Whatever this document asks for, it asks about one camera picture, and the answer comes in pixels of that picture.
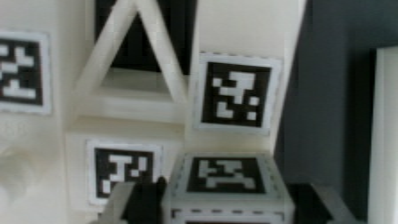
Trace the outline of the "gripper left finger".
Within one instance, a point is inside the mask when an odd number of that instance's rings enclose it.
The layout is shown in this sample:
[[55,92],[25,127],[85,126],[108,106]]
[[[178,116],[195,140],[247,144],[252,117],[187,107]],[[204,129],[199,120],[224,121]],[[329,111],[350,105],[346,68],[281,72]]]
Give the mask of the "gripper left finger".
[[167,180],[115,185],[96,224],[163,224],[162,198]]

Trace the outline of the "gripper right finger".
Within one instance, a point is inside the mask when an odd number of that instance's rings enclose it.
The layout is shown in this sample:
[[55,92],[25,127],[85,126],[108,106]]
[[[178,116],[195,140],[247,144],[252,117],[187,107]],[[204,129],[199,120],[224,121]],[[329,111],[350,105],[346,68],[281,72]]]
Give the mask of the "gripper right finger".
[[295,202],[295,224],[362,224],[334,189],[320,184],[290,185]]

